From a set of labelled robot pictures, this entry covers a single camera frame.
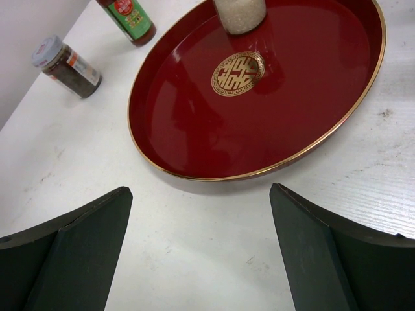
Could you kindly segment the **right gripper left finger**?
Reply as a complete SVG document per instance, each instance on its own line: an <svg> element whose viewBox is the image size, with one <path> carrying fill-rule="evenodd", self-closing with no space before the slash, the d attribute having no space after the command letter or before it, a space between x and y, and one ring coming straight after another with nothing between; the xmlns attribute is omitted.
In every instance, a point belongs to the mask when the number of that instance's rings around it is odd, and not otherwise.
<svg viewBox="0 0 415 311"><path fill-rule="evenodd" d="M132 200L119 187L1 238L1 309L104 310Z"/></svg>

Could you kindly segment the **black cap white grinder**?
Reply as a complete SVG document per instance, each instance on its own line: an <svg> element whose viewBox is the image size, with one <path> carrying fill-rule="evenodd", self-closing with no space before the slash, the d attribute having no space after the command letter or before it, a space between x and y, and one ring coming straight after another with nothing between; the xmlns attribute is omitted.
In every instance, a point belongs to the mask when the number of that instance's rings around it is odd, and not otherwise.
<svg viewBox="0 0 415 311"><path fill-rule="evenodd" d="M231 35L253 30L267 14L264 0L220 0L213 4L222 26Z"/></svg>

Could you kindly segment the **white lid dark spice jar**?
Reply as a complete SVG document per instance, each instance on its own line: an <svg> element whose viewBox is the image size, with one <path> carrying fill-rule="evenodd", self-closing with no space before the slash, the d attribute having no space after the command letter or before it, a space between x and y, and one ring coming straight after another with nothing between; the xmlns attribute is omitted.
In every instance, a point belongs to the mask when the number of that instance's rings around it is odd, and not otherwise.
<svg viewBox="0 0 415 311"><path fill-rule="evenodd" d="M74 93L88 98L100 86L102 75L57 35L45 38L31 56L33 66Z"/></svg>

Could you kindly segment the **green label sauce bottle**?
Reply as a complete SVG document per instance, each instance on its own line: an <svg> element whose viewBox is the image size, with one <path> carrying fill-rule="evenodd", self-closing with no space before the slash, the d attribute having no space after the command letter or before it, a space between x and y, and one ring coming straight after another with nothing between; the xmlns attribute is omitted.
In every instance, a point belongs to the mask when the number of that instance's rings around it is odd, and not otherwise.
<svg viewBox="0 0 415 311"><path fill-rule="evenodd" d="M129 41L137 46L147 44L156 34L156 26L134 0L96 0Z"/></svg>

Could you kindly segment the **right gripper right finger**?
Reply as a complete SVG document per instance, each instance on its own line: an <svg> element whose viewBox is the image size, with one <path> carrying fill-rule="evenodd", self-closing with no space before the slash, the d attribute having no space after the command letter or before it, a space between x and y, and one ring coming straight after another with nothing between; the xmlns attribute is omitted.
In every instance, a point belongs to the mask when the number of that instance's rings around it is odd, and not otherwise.
<svg viewBox="0 0 415 311"><path fill-rule="evenodd" d="M296 310L413 310L414 240L358 224L273 184L270 203Z"/></svg>

